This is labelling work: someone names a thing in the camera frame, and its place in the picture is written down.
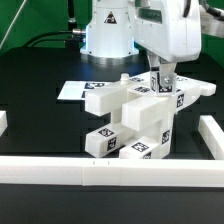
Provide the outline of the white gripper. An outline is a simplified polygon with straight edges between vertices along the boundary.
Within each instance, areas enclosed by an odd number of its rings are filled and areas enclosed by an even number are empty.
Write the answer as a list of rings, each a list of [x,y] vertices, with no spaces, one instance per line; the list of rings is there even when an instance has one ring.
[[[134,41],[149,50],[151,71],[159,70],[162,87],[174,85],[177,62],[198,58],[201,23],[198,0],[129,0]],[[158,56],[171,63],[159,62]]]

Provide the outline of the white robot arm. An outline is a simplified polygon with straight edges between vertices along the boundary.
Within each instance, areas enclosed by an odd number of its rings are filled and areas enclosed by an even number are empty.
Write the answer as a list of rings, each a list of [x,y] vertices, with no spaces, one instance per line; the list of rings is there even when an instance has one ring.
[[[207,0],[92,0],[83,56],[105,63],[136,55],[139,44],[159,59],[159,85],[175,84],[175,65],[197,59],[201,34],[218,36],[224,9]]]

